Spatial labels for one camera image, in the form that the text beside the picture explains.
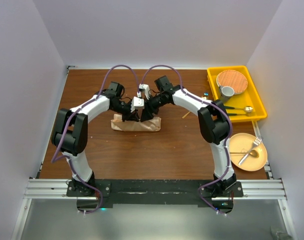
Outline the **peach satin napkin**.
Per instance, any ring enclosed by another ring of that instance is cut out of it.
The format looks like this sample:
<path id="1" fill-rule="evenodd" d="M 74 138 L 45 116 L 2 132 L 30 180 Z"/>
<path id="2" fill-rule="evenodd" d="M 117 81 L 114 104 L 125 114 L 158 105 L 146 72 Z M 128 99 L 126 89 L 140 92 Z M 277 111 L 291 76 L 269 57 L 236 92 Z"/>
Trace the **peach satin napkin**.
<path id="1" fill-rule="evenodd" d="M 144 122 L 122 121 L 122 115 L 114 114 L 111 128 L 122 132 L 158 132 L 161 130 L 161 118 L 154 117 Z"/>

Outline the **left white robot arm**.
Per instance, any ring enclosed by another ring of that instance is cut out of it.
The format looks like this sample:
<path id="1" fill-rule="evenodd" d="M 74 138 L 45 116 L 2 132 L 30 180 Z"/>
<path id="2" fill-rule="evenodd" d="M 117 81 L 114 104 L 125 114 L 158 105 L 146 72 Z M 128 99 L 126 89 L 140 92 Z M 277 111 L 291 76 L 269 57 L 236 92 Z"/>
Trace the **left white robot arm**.
<path id="1" fill-rule="evenodd" d="M 88 101 L 70 109 L 58 111 L 51 142 L 56 146 L 52 162 L 59 159 L 59 152 L 72 169 L 72 189 L 84 196 L 95 194 L 95 176 L 85 155 L 88 141 L 88 123 L 108 110 L 121 115 L 122 121 L 138 122 L 137 110 L 131 106 L 132 99 L 124 102 L 125 87 L 117 82 L 110 83 L 102 92 L 97 92 Z"/>

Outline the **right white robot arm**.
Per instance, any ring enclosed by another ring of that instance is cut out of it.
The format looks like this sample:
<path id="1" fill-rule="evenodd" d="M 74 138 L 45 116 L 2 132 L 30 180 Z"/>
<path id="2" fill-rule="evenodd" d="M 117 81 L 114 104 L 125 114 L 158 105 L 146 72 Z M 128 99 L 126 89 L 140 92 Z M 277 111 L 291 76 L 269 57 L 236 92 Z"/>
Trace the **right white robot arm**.
<path id="1" fill-rule="evenodd" d="M 159 108 L 166 104 L 183 107 L 198 117 L 200 133 L 210 144 L 214 160 L 214 180 L 205 186 L 213 188 L 217 195 L 226 196 L 232 191 L 232 185 L 237 181 L 231 165 L 229 142 L 231 121 L 220 100 L 204 100 L 189 92 L 183 86 L 172 85 L 166 76 L 154 81 L 159 93 L 150 94 L 147 84 L 140 84 L 139 90 L 144 93 L 144 110 L 141 121 L 152 119 Z"/>

